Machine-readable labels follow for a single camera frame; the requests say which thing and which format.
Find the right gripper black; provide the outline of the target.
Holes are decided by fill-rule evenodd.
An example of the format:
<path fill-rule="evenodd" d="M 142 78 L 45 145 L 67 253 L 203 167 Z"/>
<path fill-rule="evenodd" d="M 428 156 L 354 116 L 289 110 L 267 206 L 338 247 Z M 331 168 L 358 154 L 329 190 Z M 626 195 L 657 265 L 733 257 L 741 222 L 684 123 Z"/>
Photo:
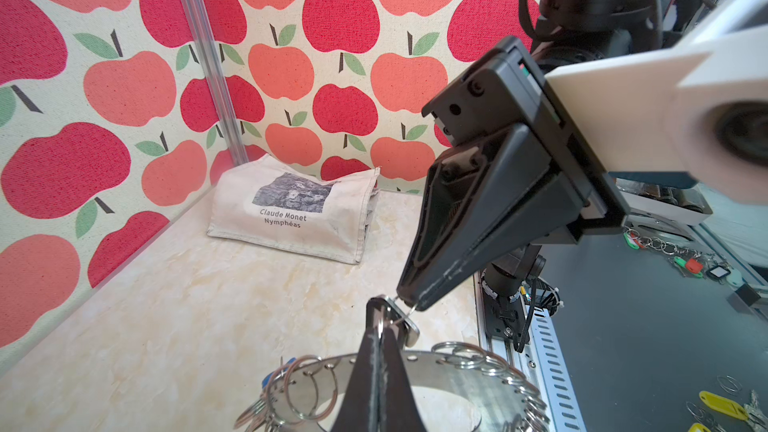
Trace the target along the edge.
<path fill-rule="evenodd" d="M 451 146 L 429 168 L 397 286 L 416 310 L 541 237 L 622 229 L 628 204 L 519 39 L 493 46 L 421 114 Z"/>

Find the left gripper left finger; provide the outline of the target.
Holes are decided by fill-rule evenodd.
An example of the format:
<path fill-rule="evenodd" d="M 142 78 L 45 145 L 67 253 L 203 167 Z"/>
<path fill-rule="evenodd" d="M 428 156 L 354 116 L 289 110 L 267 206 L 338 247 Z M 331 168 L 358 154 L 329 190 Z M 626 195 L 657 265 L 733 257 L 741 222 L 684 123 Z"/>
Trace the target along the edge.
<path fill-rule="evenodd" d="M 331 428 L 333 432 L 379 429 L 380 342 L 381 321 L 378 321 L 363 335 L 344 400 Z"/>

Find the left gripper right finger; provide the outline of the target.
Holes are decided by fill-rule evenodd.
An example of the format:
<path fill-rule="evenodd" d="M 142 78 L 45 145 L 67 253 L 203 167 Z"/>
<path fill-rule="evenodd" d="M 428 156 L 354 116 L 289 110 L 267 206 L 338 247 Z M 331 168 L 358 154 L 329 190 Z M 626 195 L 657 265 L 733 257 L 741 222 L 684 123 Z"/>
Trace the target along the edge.
<path fill-rule="evenodd" d="M 379 430 L 425 432 L 394 330 L 385 327 L 379 343 Z"/>

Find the metal disc with key rings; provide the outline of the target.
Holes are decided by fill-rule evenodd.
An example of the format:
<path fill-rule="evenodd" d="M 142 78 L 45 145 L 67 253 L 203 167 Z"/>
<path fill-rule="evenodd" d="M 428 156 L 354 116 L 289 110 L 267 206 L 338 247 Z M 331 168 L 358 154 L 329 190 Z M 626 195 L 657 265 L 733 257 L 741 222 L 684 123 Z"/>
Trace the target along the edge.
<path fill-rule="evenodd" d="M 505 359 L 447 341 L 295 358 L 235 420 L 246 431 L 549 431 L 539 389 Z"/>

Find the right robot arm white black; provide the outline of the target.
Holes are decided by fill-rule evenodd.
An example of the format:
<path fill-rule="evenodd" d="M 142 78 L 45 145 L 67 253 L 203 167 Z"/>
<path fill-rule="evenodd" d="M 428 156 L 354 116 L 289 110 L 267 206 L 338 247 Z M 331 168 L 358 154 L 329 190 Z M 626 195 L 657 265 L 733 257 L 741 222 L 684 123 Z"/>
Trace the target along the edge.
<path fill-rule="evenodd" d="M 492 46 L 424 107 L 450 148 L 429 168 L 418 232 L 397 293 L 424 311 L 476 272 L 496 293 L 517 348 L 530 322 L 517 291 L 543 267 L 545 243 L 617 233 L 629 208 L 545 74 L 668 48 L 661 0 L 541 0 L 517 18 L 531 39 Z"/>

